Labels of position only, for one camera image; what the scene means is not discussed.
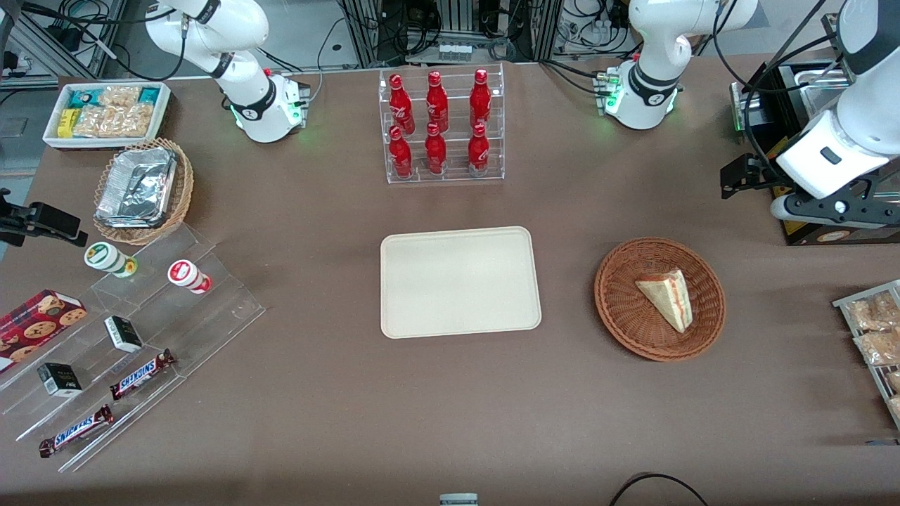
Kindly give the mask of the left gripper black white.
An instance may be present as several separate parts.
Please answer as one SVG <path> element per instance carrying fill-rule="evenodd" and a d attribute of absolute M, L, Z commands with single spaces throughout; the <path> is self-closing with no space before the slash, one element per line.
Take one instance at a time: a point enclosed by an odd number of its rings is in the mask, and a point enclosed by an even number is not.
<path fill-rule="evenodd" d="M 801 221 L 853 228 L 897 227 L 898 205 L 862 197 L 814 199 L 788 193 L 771 203 L 771 214 L 782 221 Z"/>

